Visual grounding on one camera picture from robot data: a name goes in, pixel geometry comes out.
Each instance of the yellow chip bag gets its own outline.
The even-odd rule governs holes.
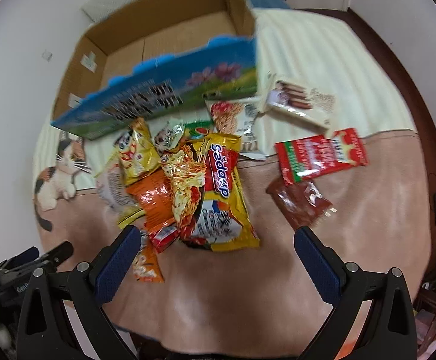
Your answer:
[[[131,123],[129,129],[115,142],[115,146],[120,153],[126,186],[153,173],[160,166],[160,157],[142,117]]]
[[[257,248],[236,169],[240,137],[209,134],[162,157],[180,238],[212,251]]]

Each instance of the instant noodle packet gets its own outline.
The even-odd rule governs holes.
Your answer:
[[[354,128],[323,135],[275,143],[285,184],[326,175],[358,165],[368,165],[363,144]]]
[[[206,101],[215,127],[223,134],[241,137],[240,154],[252,159],[266,159],[258,149],[258,140],[253,132],[261,98],[250,97],[239,100]]]
[[[140,204],[126,193],[120,169],[120,155],[116,150],[104,169],[95,176],[95,180],[99,197],[119,214],[117,224],[120,229],[144,215]]]
[[[148,126],[142,117],[115,142],[120,153],[126,186],[135,183],[159,168],[160,159],[151,142]]]
[[[143,230],[140,230],[140,233],[141,247],[132,262],[133,275],[138,281],[164,283],[165,280],[161,274],[158,259],[148,239],[148,235]]]
[[[148,234],[175,223],[171,210],[171,185],[162,169],[129,186],[126,192],[133,195],[147,213],[145,228]]]
[[[188,245],[212,251],[259,247],[236,169],[240,147],[239,137],[212,133],[162,158],[180,239]]]

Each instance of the blue gripper pad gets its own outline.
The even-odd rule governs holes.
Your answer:
[[[125,230],[127,230],[128,233],[112,252],[109,260],[105,262],[101,271],[96,275],[94,283],[95,299],[99,305],[111,302],[128,268],[130,268],[133,259],[140,251],[140,230],[131,225],[126,226]]]
[[[295,232],[294,244],[323,302],[335,306],[341,297],[340,279],[302,227]]]

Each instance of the red snack packet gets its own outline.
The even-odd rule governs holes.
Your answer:
[[[358,165],[368,165],[363,144],[354,128],[275,143],[285,184],[326,175]]]
[[[149,238],[155,250],[161,253],[178,238],[179,234],[176,224],[173,223],[169,226],[163,226],[156,233],[150,234]]]
[[[331,212],[336,211],[311,181],[286,185],[283,178],[278,177],[270,183],[266,192],[293,230],[310,226],[323,215],[330,216]]]

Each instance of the orange snack packet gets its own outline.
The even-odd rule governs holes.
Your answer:
[[[175,223],[171,211],[171,185],[162,169],[130,185],[126,192],[133,195],[147,213],[145,227],[148,234]]]
[[[136,280],[150,283],[164,283],[163,275],[158,265],[155,250],[153,249],[148,235],[141,232],[141,248],[132,262],[133,275]]]

